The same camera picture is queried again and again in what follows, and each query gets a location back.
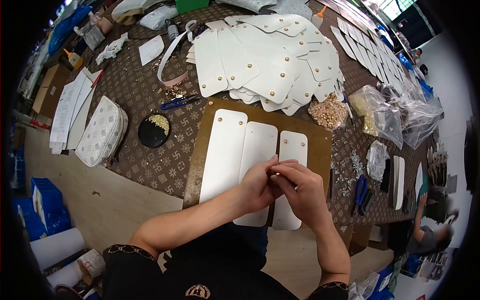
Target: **bag of beige beads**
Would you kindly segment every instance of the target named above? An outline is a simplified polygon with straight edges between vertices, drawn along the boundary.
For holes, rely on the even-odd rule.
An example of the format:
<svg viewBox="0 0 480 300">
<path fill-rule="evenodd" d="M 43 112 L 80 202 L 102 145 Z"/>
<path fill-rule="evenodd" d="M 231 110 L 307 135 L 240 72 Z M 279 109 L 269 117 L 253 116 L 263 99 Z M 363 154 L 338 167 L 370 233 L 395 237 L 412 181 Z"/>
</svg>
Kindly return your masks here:
<svg viewBox="0 0 480 300">
<path fill-rule="evenodd" d="M 313 98 L 308 113 L 318 125 L 329 131 L 345 126 L 348 115 L 347 105 L 338 100 L 335 93 L 328 95 L 324 102 L 318 102 Z"/>
</svg>

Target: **scissors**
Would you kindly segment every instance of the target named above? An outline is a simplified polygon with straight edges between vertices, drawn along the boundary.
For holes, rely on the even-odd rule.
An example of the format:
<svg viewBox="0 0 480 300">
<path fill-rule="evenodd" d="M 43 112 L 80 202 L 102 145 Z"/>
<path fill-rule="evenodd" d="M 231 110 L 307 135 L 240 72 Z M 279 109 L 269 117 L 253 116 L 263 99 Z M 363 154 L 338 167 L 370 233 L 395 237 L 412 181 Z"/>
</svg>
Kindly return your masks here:
<svg viewBox="0 0 480 300">
<path fill-rule="evenodd" d="M 354 217 L 357 212 L 358 208 L 362 205 L 362 200 L 365 197 L 368 189 L 368 179 L 365 175 L 360 175 L 359 180 L 357 181 L 357 188 L 355 190 L 355 198 L 353 199 L 353 208 L 351 212 L 351 217 Z"/>
<path fill-rule="evenodd" d="M 200 100 L 200 99 L 202 99 L 202 98 L 198 95 L 190 95 L 190 96 L 180 97 L 180 98 L 173 99 L 169 102 L 162 103 L 162 105 L 160 105 L 160 109 L 161 110 L 167 110 L 169 108 L 176 108 L 176 107 L 185 105 L 189 102 L 192 102 L 193 100 L 196 101 L 196 100 Z"/>
</svg>

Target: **white leather strap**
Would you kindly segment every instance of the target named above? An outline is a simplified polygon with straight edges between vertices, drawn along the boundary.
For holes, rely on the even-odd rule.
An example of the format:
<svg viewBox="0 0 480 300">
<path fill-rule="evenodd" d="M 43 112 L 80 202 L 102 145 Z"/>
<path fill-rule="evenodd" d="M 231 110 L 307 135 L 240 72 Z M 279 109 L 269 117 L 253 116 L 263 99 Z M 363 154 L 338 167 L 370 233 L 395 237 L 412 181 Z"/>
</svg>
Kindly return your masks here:
<svg viewBox="0 0 480 300">
<path fill-rule="evenodd" d="M 162 80 L 162 72 L 163 68 L 165 68 L 165 65 L 167 64 L 168 59 L 170 58 L 170 55 L 172 55 L 173 50 L 175 47 L 178 45 L 180 42 L 181 38 L 187 34 L 188 41 L 192 42 L 193 41 L 193 33 L 190 30 L 192 26 L 197 24 L 197 20 L 191 20 L 185 25 L 185 32 L 179 35 L 176 39 L 173 40 L 173 42 L 170 44 L 170 47 L 168 47 L 167 51 L 165 52 L 165 55 L 162 58 L 162 61 L 160 62 L 160 65 L 158 67 L 158 72 L 156 76 L 158 77 L 158 80 L 164 85 L 164 86 L 173 86 L 181 82 L 182 80 L 185 80 L 185 78 L 188 77 L 188 72 L 185 72 L 184 74 L 180 75 L 179 77 L 172 79 L 170 81 L 163 81 Z"/>
</svg>

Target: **concrete floor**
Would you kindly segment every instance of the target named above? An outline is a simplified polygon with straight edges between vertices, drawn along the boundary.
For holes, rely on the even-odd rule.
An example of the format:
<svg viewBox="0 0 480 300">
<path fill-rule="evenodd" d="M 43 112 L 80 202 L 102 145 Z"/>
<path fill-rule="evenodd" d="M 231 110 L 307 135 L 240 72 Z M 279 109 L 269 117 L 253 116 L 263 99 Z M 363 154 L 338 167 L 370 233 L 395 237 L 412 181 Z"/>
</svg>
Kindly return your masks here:
<svg viewBox="0 0 480 300">
<path fill-rule="evenodd" d="M 82 233 L 86 246 L 100 253 L 108 246 L 126 243 L 147 219 L 179 210 L 182 199 L 158 192 L 121 177 L 105 168 L 89 168 L 70 151 L 53 155 L 49 133 L 27 128 L 25 165 L 27 191 L 30 177 L 48 178 L 63 194 L 72 225 Z M 368 270 L 380 271 L 393 259 L 393 252 L 367 248 L 351 259 L 350 281 Z M 275 231 L 269 228 L 267 264 L 263 269 L 300 299 L 317 286 L 321 270 L 315 236 L 310 229 Z"/>
</svg>

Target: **white cylinder roll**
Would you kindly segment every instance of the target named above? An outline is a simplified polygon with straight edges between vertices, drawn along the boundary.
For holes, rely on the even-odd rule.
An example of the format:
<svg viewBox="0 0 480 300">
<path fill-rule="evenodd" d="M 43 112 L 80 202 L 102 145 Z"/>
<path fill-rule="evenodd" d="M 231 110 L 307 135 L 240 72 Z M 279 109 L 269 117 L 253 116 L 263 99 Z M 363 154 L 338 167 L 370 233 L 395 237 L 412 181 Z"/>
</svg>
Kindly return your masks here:
<svg viewBox="0 0 480 300">
<path fill-rule="evenodd" d="M 84 238 L 77 228 L 30 242 L 41 270 L 60 262 L 85 247 Z"/>
</svg>

